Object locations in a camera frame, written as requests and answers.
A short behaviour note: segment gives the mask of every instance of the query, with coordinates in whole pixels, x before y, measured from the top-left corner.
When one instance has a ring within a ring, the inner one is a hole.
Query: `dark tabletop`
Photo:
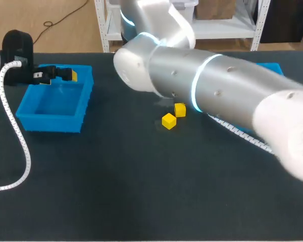
[[[303,83],[303,52],[228,53],[280,63]],[[277,159],[191,109],[135,92],[112,54],[37,54],[93,67],[80,134],[27,133],[28,179],[0,192],[0,240],[303,240],[303,183]],[[15,112],[26,87],[6,87]],[[0,186],[25,160],[0,101]]]

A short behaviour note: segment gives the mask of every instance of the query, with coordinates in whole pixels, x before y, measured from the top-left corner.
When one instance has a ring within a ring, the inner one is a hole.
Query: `blue tray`
[[[284,76],[284,74],[282,72],[282,69],[281,69],[281,67],[279,66],[278,63],[257,63],[257,65],[265,67],[267,69],[270,69],[271,71],[274,71],[274,72]],[[241,128],[241,127],[238,127],[238,126],[236,126],[236,128],[238,128],[241,131],[246,132],[246,133],[252,133],[252,131],[249,130],[249,129]]]
[[[72,68],[78,81],[58,77],[51,85],[29,85],[16,116],[27,131],[79,133],[93,88],[92,67],[55,66]]]

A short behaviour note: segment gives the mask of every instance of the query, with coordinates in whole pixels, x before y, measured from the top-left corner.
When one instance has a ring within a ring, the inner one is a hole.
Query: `metal shelving unit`
[[[117,31],[111,11],[107,8],[105,19],[104,0],[94,0],[96,16],[99,23],[100,35],[104,52],[110,52],[109,41],[122,40]],[[197,39],[229,39],[252,38],[251,51],[256,51],[262,36],[267,12],[271,0],[259,0],[259,16],[255,25],[251,17],[250,4],[253,0],[237,0],[236,13],[232,19],[225,20],[193,20],[192,27]]]

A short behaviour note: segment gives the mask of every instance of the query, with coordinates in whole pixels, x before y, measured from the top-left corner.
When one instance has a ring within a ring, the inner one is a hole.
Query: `cardboard box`
[[[196,18],[199,20],[232,19],[236,0],[199,0]]]

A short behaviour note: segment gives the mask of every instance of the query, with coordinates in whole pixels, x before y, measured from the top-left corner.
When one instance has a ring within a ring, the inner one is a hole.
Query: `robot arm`
[[[253,130],[303,180],[303,85],[253,63],[193,49],[192,27],[169,0],[120,0],[114,65],[137,91],[175,98]]]

